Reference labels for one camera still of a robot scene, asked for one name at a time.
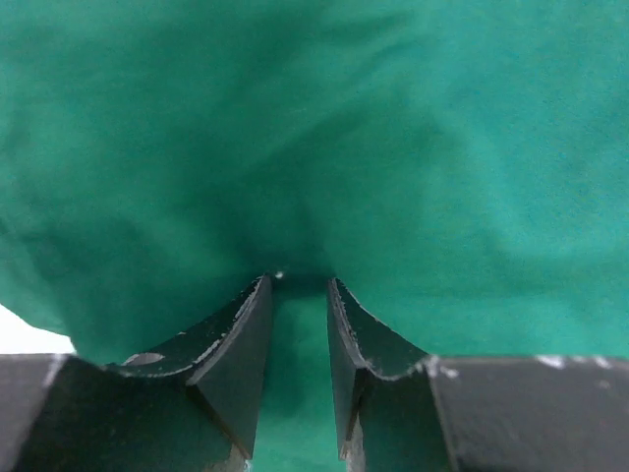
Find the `green surgical cloth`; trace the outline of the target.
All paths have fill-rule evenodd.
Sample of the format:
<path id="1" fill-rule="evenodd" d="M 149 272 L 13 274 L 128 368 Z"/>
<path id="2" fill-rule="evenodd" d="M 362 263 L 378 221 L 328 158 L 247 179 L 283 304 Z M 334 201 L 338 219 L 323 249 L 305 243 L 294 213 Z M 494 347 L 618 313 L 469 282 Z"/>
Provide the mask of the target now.
<path id="1" fill-rule="evenodd" d="M 121 361 L 278 276 L 257 471 L 337 471 L 325 285 L 628 353 L 624 1 L 5 1 L 1 302 Z"/>

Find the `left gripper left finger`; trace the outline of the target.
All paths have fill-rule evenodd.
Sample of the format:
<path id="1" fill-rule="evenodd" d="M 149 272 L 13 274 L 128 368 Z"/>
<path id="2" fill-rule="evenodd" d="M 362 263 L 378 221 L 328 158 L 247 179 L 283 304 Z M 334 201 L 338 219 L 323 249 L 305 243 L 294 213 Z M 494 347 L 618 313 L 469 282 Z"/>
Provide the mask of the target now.
<path id="1" fill-rule="evenodd" d="M 272 282 L 262 275 L 201 322 L 107 369 L 188 395 L 246 459 L 254 455 L 272 332 Z"/>

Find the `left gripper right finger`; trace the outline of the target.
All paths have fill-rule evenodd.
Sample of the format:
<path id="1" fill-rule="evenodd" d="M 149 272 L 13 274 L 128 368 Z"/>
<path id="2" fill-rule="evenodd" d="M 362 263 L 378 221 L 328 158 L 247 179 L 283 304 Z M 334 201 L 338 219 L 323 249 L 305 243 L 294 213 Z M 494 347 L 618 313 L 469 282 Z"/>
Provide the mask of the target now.
<path id="1" fill-rule="evenodd" d="M 435 462 L 430 379 L 437 357 L 327 282 L 327 335 L 338 452 L 345 462 Z"/>

